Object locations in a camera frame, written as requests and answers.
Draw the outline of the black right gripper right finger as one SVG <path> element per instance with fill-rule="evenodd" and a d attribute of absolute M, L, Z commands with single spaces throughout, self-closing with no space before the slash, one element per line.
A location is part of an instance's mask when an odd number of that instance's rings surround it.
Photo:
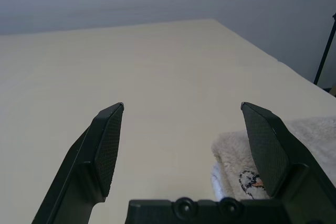
<path fill-rule="evenodd" d="M 335 223 L 335 186 L 310 151 L 271 111 L 241 104 L 250 151 L 270 199 L 290 223 Z"/>

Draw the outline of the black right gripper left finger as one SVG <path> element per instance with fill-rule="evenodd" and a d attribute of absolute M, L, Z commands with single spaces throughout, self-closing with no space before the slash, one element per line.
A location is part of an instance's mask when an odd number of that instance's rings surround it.
<path fill-rule="evenodd" d="M 88 223 L 109 195 L 118 157 L 123 103 L 100 111 L 68 150 L 33 223 Z"/>

